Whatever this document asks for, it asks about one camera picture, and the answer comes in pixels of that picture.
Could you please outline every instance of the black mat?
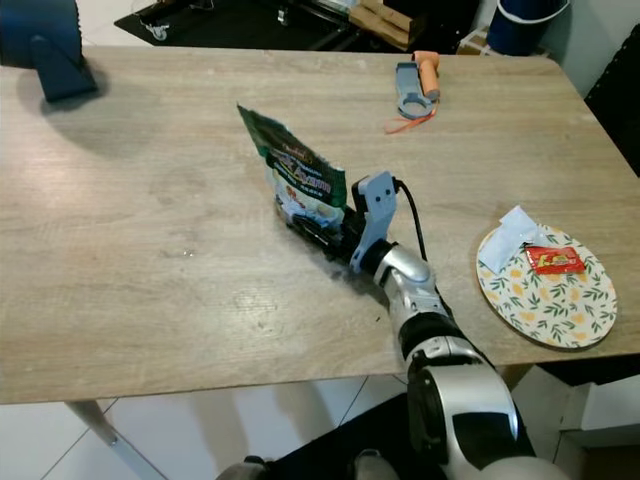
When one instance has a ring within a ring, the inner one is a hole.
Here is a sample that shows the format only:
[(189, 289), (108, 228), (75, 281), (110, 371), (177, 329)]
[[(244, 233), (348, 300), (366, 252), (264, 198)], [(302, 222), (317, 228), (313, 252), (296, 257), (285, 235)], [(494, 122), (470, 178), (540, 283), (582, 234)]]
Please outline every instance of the black mat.
[(362, 450), (374, 448), (402, 480), (445, 479), (440, 468), (420, 460), (409, 443), (407, 396), (399, 395), (314, 440), (273, 464), (278, 480), (339, 480)]
[(161, 22), (170, 25), (164, 42), (155, 40), (135, 14), (115, 25), (156, 46), (268, 50), (307, 50), (337, 28), (302, 9), (290, 9), (284, 27), (277, 12), (276, 4), (265, 0), (216, 2), (210, 12), (187, 8)]

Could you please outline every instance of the table top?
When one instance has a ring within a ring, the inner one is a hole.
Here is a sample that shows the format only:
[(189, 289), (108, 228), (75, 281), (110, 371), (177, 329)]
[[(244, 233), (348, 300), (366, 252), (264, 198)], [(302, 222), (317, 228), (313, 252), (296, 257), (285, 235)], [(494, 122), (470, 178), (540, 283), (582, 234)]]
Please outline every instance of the table top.
[[(346, 170), (411, 188), (438, 286), (497, 365), (640, 351), (638, 180), (559, 67), (443, 57), (438, 114), (385, 135), (407, 55), (86, 48), (103, 95), (1, 86), (0, 403), (402, 371), (380, 292), (280, 221), (236, 102)], [(613, 279), (611, 334), (544, 348), (485, 301), (474, 260), (511, 207)], [(391, 239), (416, 248), (399, 197)]]

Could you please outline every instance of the green snack bag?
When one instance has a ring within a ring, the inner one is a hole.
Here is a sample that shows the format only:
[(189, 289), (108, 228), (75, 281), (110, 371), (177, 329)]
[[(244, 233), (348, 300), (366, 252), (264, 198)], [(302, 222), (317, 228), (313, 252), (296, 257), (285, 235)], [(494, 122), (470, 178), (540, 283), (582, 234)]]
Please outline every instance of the green snack bag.
[(332, 167), (281, 123), (240, 105), (238, 110), (266, 160), (267, 178), (287, 222), (300, 215), (338, 230), (347, 205), (344, 170)]

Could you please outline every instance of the floral plate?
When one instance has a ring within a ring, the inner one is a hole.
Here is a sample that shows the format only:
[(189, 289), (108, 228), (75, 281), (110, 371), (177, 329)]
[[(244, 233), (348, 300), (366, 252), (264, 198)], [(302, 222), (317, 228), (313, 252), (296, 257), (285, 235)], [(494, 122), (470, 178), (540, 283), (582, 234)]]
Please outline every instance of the floral plate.
[[(616, 320), (618, 305), (613, 283), (584, 245), (561, 230), (540, 227), (551, 244), (573, 247), (584, 262), (585, 271), (538, 275), (523, 246), (499, 275), (476, 259), (482, 292), (508, 324), (535, 342), (568, 349), (593, 345), (609, 333)], [(491, 235), (493, 232), (484, 238), (480, 249)]]

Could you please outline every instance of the floor tile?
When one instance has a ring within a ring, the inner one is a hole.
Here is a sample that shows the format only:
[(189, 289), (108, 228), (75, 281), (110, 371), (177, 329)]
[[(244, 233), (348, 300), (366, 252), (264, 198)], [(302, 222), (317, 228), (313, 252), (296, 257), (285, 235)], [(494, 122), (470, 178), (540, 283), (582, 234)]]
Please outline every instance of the floor tile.
[(248, 454), (279, 458), (340, 423), (362, 378), (120, 399), (118, 431), (168, 478), (212, 480)]
[(151, 47), (150, 43), (125, 32), (115, 25), (105, 25), (83, 34), (83, 37), (94, 45), (112, 47)]
[(368, 377), (343, 423), (406, 391), (407, 386), (393, 375)]
[(399, 373), (397, 375), (394, 375), (394, 377), (396, 377), (398, 380), (400, 380), (405, 385), (407, 383), (409, 383), (409, 377), (408, 377), (408, 375), (406, 373)]
[(533, 448), (553, 461), (560, 441), (560, 423), (571, 387), (534, 366), (513, 390)]
[(0, 478), (41, 478), (86, 430), (64, 403), (0, 406)]
[(80, 17), (80, 28), (89, 33), (97, 28), (110, 25), (114, 21), (140, 10), (149, 4), (147, 0), (76, 0)]
[(147, 480), (88, 431), (43, 480)]

